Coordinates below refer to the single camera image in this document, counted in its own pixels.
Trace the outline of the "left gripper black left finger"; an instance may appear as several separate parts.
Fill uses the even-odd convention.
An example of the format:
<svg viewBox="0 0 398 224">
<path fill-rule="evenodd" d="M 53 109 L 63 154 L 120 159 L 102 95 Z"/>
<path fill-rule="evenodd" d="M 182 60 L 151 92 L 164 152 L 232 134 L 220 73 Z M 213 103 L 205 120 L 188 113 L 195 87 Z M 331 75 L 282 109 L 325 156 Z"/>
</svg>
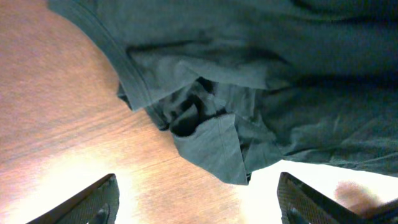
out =
<svg viewBox="0 0 398 224">
<path fill-rule="evenodd" d="M 119 210 L 115 174 L 107 174 L 28 224 L 114 224 Z"/>
</svg>

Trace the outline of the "dark green t-shirt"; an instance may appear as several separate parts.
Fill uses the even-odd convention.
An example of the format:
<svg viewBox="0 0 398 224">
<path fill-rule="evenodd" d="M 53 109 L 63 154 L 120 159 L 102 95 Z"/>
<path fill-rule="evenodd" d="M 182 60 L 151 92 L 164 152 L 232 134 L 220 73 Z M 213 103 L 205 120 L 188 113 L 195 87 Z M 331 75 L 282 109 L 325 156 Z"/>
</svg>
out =
<svg viewBox="0 0 398 224">
<path fill-rule="evenodd" d="M 59 0 L 178 153 L 246 185 L 281 160 L 397 175 L 397 2 Z"/>
</svg>

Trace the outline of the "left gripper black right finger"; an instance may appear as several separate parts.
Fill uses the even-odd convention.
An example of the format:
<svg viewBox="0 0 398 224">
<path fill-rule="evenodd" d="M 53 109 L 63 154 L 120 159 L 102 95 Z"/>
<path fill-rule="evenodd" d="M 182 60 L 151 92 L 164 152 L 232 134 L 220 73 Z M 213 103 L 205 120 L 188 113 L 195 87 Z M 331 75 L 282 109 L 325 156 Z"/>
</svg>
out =
<svg viewBox="0 0 398 224">
<path fill-rule="evenodd" d="M 277 198 L 283 224 L 397 224 L 397 200 L 363 218 L 288 172 L 282 172 Z"/>
</svg>

